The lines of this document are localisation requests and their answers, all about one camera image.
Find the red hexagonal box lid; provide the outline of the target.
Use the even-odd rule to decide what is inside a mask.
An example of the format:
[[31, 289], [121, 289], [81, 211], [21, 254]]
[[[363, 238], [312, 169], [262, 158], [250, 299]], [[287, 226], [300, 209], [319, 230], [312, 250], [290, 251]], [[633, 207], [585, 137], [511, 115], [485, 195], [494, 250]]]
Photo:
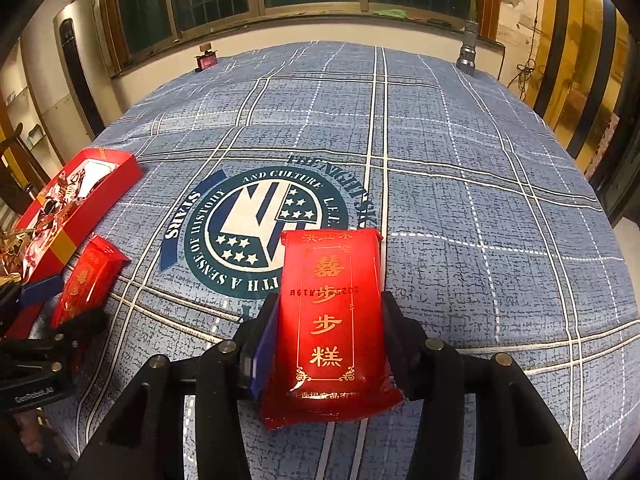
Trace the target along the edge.
[[43, 304], [55, 295], [52, 280], [141, 177], [134, 154], [84, 148], [44, 186], [14, 229], [1, 234], [1, 281], [22, 286], [17, 308], [1, 308], [7, 317], [2, 335], [29, 335]]

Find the dark wooden chair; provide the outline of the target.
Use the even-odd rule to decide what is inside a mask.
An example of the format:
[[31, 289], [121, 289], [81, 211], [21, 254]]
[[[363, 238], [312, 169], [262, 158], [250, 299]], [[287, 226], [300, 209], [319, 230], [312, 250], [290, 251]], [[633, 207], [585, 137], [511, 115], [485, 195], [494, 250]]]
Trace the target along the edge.
[[1, 199], [19, 216], [50, 180], [22, 139], [23, 124], [1, 141]]

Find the grey metal flashlight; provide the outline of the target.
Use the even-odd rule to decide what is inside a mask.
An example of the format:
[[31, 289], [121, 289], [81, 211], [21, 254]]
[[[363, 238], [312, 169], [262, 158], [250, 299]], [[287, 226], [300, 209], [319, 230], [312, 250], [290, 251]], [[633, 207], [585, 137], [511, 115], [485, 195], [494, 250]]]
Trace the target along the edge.
[[477, 22], [466, 21], [463, 27], [462, 45], [460, 47], [456, 66], [460, 72], [471, 76], [475, 73], [477, 34]]

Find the white tower air conditioner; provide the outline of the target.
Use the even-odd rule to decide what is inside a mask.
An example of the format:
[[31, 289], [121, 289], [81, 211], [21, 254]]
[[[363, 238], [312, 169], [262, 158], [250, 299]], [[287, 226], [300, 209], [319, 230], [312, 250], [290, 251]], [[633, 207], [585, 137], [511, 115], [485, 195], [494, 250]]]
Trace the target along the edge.
[[80, 120], [94, 140], [122, 116], [102, 53], [96, 0], [66, 4], [53, 21], [58, 55]]

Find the long red cake packet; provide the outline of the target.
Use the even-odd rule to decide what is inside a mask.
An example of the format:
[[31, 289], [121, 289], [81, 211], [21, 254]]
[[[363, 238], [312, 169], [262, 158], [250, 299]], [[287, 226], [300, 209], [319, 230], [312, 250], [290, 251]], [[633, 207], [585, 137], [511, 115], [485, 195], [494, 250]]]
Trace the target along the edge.
[[269, 429], [349, 422], [402, 400], [390, 380], [380, 233], [288, 231], [272, 370], [260, 400]]

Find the red gold candy pile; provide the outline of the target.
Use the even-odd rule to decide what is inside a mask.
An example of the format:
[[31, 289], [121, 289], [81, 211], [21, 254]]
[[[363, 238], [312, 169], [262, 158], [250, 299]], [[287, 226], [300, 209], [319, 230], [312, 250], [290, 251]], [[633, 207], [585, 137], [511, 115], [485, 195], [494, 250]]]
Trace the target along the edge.
[[70, 174], [61, 172], [32, 218], [1, 234], [1, 278], [32, 284], [59, 274], [113, 206], [103, 185], [115, 169], [87, 159]]

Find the blue plaid tablecloth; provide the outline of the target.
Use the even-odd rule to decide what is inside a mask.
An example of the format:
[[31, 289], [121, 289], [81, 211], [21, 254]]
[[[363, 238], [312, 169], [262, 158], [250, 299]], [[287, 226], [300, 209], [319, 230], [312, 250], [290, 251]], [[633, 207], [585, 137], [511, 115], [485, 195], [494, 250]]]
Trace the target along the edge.
[[96, 139], [142, 179], [96, 229], [127, 255], [107, 333], [47, 410], [73, 455], [153, 354], [231, 337], [292, 229], [375, 228], [384, 285], [462, 352], [512, 354], [591, 479], [639, 433], [639, 315], [616, 236], [552, 132], [483, 73], [311, 41], [186, 73]]

